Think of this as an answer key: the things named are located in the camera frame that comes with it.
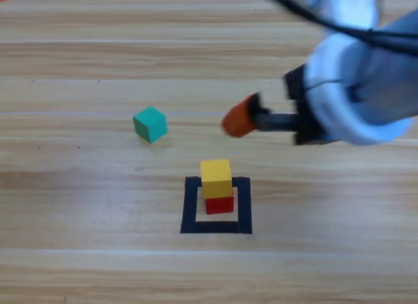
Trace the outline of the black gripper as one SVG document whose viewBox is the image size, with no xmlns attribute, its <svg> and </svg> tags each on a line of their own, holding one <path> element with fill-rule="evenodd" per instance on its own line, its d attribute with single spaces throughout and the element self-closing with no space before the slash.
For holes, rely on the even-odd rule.
<svg viewBox="0 0 418 304">
<path fill-rule="evenodd" d="M 306 99 L 305 66 L 283 75 L 287 98 L 293 102 L 294 113 L 273 113 L 262 106 L 259 92 L 247 96 L 224 116 L 221 128 L 230 137 L 243 137 L 255 131 L 292 132 L 295 145 L 329 144 L 337 140 L 318 122 Z"/>
</svg>

